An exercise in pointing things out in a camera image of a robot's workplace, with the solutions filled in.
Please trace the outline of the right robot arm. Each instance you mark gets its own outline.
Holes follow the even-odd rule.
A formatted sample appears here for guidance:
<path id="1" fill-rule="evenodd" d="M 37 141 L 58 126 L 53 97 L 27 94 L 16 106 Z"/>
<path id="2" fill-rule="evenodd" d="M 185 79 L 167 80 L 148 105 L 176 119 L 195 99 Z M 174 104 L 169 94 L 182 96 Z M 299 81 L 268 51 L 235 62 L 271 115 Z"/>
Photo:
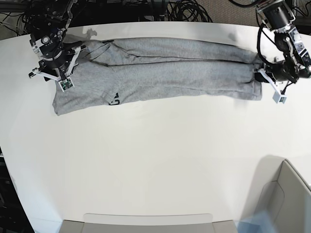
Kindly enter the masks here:
<path id="1" fill-rule="evenodd" d="M 70 81 L 76 59 L 86 47 L 82 41 L 65 43 L 65 37 L 73 20 L 72 7 L 76 0 L 48 0 L 35 6 L 29 16 L 32 27 L 30 45 L 38 56 L 39 67 L 34 68 L 29 78 L 41 76 L 60 83 Z"/>

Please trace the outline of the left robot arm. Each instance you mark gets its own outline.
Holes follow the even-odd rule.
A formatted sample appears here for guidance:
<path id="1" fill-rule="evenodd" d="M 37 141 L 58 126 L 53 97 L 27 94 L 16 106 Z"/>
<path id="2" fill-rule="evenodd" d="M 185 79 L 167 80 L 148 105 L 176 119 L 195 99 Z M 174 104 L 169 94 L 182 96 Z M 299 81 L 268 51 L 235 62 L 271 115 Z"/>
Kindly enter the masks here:
<path id="1" fill-rule="evenodd" d="M 264 62 L 265 73 L 274 82 L 296 83 L 311 77 L 311 56 L 293 25 L 295 16 L 284 0 L 255 0 L 256 12 L 262 19 L 258 33 L 258 55 Z M 266 26 L 274 35 L 276 48 L 283 53 L 281 61 L 269 62 L 260 52 L 260 37 Z"/>

